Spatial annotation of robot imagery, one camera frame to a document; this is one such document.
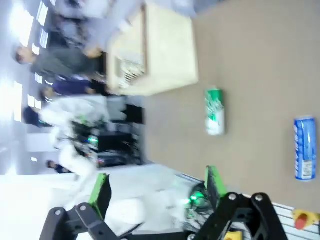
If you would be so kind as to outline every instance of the beige table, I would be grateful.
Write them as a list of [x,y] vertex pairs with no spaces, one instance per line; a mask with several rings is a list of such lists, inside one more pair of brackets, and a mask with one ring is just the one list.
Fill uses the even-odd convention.
[[107,50],[111,90],[151,96],[199,81],[190,18],[148,3],[128,21],[131,27],[113,36]]
[[[318,9],[319,1],[229,0],[196,19],[200,82],[145,100],[149,159],[200,179],[216,165],[226,185],[320,213],[319,171],[295,179],[293,131],[297,116],[320,119]],[[205,131],[212,85],[225,91],[223,136]]]

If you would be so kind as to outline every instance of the emergency stop button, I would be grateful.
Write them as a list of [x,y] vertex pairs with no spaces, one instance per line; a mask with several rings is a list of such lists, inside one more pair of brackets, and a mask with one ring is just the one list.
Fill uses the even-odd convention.
[[300,216],[298,216],[298,218],[295,220],[295,228],[298,230],[303,230],[308,222],[308,216],[307,214],[300,214]]

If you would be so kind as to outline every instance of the black metal bracket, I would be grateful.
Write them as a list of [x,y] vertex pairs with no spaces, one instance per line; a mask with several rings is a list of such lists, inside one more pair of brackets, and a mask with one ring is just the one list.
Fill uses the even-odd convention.
[[45,220],[40,240],[75,240],[88,232],[94,240],[117,240],[115,233],[88,204],[81,203],[70,211],[52,208]]
[[244,223],[253,240],[288,240],[267,194],[256,193],[248,198],[235,192],[221,198],[194,240],[223,239],[232,223]]

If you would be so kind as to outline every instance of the black equipment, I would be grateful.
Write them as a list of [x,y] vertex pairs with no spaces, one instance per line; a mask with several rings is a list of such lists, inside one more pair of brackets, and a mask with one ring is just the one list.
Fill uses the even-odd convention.
[[[104,189],[102,193],[104,199],[110,202],[110,182],[106,181],[102,189]],[[105,207],[100,212],[107,211],[109,202],[104,203]],[[235,222],[244,223],[253,240],[288,240],[267,194],[256,193],[248,198],[235,192],[230,192],[220,199],[215,212],[210,215],[198,233],[129,234],[125,238],[128,240],[185,240],[190,234],[195,234],[194,240],[222,240],[231,224]],[[124,237],[117,237],[94,208],[88,203],[81,203],[68,212],[64,208],[53,208],[47,216],[40,240],[75,240],[78,234],[85,232],[89,232],[94,240],[117,240]]]

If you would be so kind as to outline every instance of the soda can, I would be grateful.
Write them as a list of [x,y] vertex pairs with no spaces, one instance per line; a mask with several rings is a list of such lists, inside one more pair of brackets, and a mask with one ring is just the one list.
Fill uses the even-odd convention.
[[295,178],[310,181],[316,178],[317,129],[312,116],[294,120]]
[[206,118],[205,127],[209,135],[225,133],[225,107],[223,91],[211,88],[205,91]]

